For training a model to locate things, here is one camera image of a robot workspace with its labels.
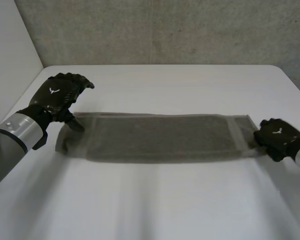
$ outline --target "white wall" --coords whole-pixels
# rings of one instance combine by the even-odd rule
[[[15,2],[0,0],[0,122],[42,69]]]

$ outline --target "wall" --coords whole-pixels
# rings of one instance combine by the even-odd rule
[[[15,0],[44,66],[269,64],[300,88],[300,0]]]
[[[0,0],[0,122],[42,69],[14,1]]]

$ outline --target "table surface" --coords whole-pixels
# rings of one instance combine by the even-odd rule
[[[300,91],[271,65],[45,68],[95,84],[71,111],[250,115],[300,129]],[[268,157],[189,164],[96,163],[54,152],[61,123],[0,183],[0,240],[300,239],[300,168]]]

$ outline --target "white logo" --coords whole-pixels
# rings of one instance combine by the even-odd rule
[[[53,94],[53,93],[57,93],[57,92],[59,92],[59,91],[60,91],[60,89],[58,89],[58,90],[52,90],[52,89],[51,89],[51,87],[49,88],[49,90],[50,90],[50,93],[51,93],[51,94]]]
[[[273,134],[281,134],[282,133],[282,128],[280,127],[279,131],[273,131]]]

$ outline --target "black stripe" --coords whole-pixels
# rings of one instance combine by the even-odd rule
[[[17,144],[19,144],[20,147],[23,149],[24,154],[27,154],[27,152],[28,152],[27,146],[26,146],[26,145],[24,144],[24,142],[21,141],[17,136],[15,136],[15,135],[13,135],[11,132],[8,132],[8,131],[3,130],[3,129],[0,129],[0,133],[6,135],[6,136],[8,136],[8,137],[10,137],[11,139],[13,139],[13,140],[14,140]]]

